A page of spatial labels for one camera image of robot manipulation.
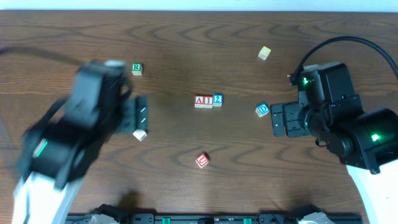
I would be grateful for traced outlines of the blue number 2 block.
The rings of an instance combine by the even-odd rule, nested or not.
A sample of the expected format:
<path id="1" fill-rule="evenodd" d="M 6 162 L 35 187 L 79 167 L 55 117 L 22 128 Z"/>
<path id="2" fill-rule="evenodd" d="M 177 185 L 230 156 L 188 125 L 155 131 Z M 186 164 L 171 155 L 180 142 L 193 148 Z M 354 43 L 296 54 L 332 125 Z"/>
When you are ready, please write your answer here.
<path id="1" fill-rule="evenodd" d="M 213 106 L 221 107 L 223 104 L 223 95 L 213 95 Z"/>

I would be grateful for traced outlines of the red letter A block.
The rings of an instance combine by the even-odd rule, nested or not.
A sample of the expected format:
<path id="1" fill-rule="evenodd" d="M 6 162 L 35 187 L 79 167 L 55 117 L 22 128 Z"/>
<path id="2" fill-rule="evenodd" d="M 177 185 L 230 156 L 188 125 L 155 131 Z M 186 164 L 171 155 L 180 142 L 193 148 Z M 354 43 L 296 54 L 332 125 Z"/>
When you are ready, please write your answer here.
<path id="1" fill-rule="evenodd" d="M 204 96 L 196 95 L 195 96 L 195 107 L 203 108 L 204 107 Z"/>

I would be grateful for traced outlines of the red letter I block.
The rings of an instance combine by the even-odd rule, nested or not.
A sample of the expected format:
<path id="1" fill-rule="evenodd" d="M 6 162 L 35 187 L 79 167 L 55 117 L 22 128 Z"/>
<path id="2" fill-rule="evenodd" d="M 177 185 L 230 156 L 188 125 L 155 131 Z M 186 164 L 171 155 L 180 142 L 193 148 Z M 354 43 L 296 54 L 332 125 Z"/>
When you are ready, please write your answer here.
<path id="1" fill-rule="evenodd" d="M 204 108 L 212 108 L 213 107 L 213 97 L 212 96 L 204 96 L 203 97 L 203 107 Z"/>

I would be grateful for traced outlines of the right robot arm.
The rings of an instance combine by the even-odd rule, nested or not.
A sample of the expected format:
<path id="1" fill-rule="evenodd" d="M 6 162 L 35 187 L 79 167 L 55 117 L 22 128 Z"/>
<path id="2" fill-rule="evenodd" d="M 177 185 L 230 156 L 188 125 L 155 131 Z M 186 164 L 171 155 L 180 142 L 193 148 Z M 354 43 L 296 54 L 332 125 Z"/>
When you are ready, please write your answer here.
<path id="1" fill-rule="evenodd" d="M 298 100 L 271 106 L 277 137 L 313 136 L 346 166 L 370 223 L 397 223 L 397 115 L 364 112 L 348 68 L 340 62 L 305 67 L 293 85 Z"/>

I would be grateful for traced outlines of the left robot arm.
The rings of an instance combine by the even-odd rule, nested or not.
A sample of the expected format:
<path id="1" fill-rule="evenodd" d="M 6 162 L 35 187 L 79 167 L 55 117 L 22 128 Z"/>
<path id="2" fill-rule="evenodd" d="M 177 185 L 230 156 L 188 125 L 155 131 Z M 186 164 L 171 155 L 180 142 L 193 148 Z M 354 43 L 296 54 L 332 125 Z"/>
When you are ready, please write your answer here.
<path id="1" fill-rule="evenodd" d="M 102 145 L 114 133 L 132 134 L 140 141 L 147 136 L 145 96 L 122 104 L 121 124 L 94 134 L 50 122 L 66 102 L 65 98 L 57 100 L 24 134 L 18 161 L 21 178 L 14 190 L 13 223 L 65 223 L 84 176 Z"/>

